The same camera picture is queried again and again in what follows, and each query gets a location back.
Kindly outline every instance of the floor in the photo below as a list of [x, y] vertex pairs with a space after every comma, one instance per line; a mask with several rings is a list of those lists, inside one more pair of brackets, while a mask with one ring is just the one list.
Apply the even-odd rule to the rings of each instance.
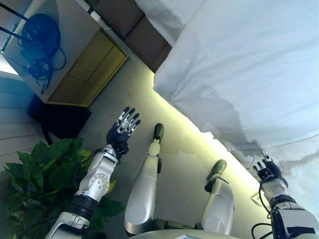
[[[204, 191], [205, 178], [214, 163], [223, 158], [228, 166], [224, 177], [230, 183], [235, 200], [232, 235], [251, 238], [255, 223], [269, 222], [265, 210], [252, 200], [257, 194], [258, 182], [227, 152], [210, 133], [201, 133], [186, 117], [153, 91], [154, 74], [119, 40], [109, 34], [129, 55], [128, 61], [91, 105], [92, 115], [80, 133], [84, 147], [94, 150], [105, 146], [108, 129], [126, 107], [135, 107], [142, 123], [129, 141], [130, 151], [122, 158], [111, 179], [117, 184], [109, 196], [126, 203], [133, 182], [145, 159], [157, 122], [165, 126], [160, 158], [162, 171], [158, 176], [155, 218], [175, 220], [193, 226], [200, 217], [208, 198]], [[110, 218], [108, 236], [127, 238], [124, 230], [124, 212]], [[260, 237], [269, 228], [259, 228]]]

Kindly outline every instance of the round base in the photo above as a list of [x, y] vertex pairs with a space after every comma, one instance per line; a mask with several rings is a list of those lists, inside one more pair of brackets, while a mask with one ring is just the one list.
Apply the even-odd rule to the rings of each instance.
[[52, 57], [60, 46], [60, 30], [50, 17], [36, 14], [29, 18], [22, 29], [22, 36], [30, 41], [22, 40], [26, 54], [33, 59]]

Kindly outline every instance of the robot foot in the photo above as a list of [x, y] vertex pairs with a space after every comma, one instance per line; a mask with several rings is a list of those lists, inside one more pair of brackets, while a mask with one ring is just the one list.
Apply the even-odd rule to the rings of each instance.
[[164, 125], [161, 123], [157, 123], [154, 129], [154, 137], [153, 139], [157, 139], [161, 141], [164, 135]]
[[213, 166], [209, 175], [206, 178], [207, 179], [207, 183], [205, 185], [206, 192], [211, 193], [211, 190], [213, 188], [216, 178], [221, 178], [220, 176], [224, 172], [226, 166], [227, 166], [227, 162], [224, 159], [219, 159], [217, 163], [215, 163], [215, 165]]

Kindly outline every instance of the light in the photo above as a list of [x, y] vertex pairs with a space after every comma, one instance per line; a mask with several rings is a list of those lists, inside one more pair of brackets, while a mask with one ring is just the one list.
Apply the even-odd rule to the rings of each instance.
[[0, 55], [0, 71], [10, 73], [10, 74], [15, 74], [15, 75], [18, 74], [1, 55]]

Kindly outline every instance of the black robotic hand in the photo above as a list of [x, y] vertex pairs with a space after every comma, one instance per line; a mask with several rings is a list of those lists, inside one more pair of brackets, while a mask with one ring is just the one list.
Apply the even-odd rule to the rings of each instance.
[[139, 113], [135, 114], [131, 119], [130, 116], [134, 113], [135, 108], [126, 107], [120, 114], [120, 117], [115, 121], [112, 128], [106, 135], [106, 143], [110, 144], [116, 150], [117, 158], [121, 158], [123, 154], [129, 151], [127, 141], [133, 134], [136, 127], [141, 123], [136, 119]]

